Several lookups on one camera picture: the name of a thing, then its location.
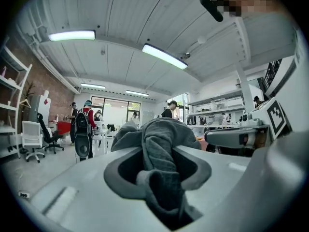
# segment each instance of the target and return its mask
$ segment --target gray cloth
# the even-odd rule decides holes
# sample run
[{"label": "gray cloth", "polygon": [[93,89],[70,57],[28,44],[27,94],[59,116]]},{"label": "gray cloth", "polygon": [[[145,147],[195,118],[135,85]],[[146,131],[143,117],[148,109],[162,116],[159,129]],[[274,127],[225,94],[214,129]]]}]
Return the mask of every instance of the gray cloth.
[{"label": "gray cloth", "polygon": [[184,190],[172,157],[172,148],[184,145],[201,149],[193,132],[172,118],[155,118],[139,130],[127,122],[116,134],[111,151],[142,146],[144,171],[136,184],[146,190],[146,203],[161,221],[177,222],[181,216]]}]

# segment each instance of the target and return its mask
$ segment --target office chair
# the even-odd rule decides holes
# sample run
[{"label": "office chair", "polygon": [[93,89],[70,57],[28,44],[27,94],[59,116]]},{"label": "office chair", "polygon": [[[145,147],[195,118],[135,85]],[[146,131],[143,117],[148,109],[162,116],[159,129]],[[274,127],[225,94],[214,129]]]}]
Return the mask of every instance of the office chair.
[{"label": "office chair", "polygon": [[61,148],[62,150],[64,150],[64,147],[61,147],[59,144],[56,144],[57,140],[59,138],[62,138],[63,135],[58,135],[58,131],[55,131],[53,135],[51,129],[46,128],[44,121],[43,121],[42,114],[38,113],[37,118],[38,118],[39,123],[41,124],[41,128],[44,134],[44,141],[49,144],[47,147],[45,147],[45,151],[47,151],[48,148],[54,148],[54,154],[56,154],[55,147]]},{"label": "office chair", "polygon": [[40,130],[40,124],[31,121],[23,121],[23,132],[20,134],[22,138],[23,148],[32,147],[32,153],[27,153],[26,161],[29,162],[29,157],[34,156],[38,163],[40,160],[38,155],[45,157],[42,152],[35,152],[35,148],[42,148],[43,140]]}]

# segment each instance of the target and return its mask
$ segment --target black cap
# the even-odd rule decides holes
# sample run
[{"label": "black cap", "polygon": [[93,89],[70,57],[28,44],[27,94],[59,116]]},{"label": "black cap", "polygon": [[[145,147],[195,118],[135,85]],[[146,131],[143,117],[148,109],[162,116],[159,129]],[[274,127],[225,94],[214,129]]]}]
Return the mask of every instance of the black cap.
[{"label": "black cap", "polygon": [[177,102],[176,101],[171,101],[170,103],[169,103],[169,105],[176,105],[176,107],[178,107],[178,104],[177,104]]}]

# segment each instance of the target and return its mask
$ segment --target brick wall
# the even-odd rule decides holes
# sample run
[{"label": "brick wall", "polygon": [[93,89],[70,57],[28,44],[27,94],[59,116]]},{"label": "brick wall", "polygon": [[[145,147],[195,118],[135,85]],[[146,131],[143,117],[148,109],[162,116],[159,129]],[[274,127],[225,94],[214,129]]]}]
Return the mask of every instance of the brick wall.
[{"label": "brick wall", "polygon": [[[6,46],[10,49],[10,51],[26,66],[32,64],[32,68],[29,72],[27,81],[28,83],[33,82],[34,88],[31,92],[35,94],[44,94],[45,90],[49,91],[48,97],[51,99],[51,106],[49,111],[49,120],[56,119],[56,114],[59,115],[59,120],[62,120],[63,117],[67,114],[71,113],[70,104],[74,100],[74,93],[66,88],[60,81],[56,79],[36,58],[36,56],[32,53],[30,48],[26,45],[26,43],[21,39],[20,35],[16,31],[11,31],[9,34],[9,41]],[[7,103],[7,97],[11,94],[3,85],[0,85],[0,102]],[[1,120],[7,120],[7,113],[0,111],[2,114],[1,117],[6,116],[5,119],[0,118]],[[23,119],[28,119],[28,108],[24,110]],[[18,130],[21,131],[21,107],[19,109],[18,114]]]}]

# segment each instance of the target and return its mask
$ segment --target red jacket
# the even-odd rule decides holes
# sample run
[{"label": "red jacket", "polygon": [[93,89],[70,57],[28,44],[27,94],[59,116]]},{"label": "red jacket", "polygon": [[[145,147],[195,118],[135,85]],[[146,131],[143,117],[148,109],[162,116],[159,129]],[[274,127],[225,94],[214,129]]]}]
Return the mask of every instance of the red jacket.
[{"label": "red jacket", "polygon": [[83,112],[86,114],[88,113],[88,119],[89,119],[89,123],[91,124],[91,126],[93,128],[97,127],[93,121],[93,110],[91,108],[83,108]]}]

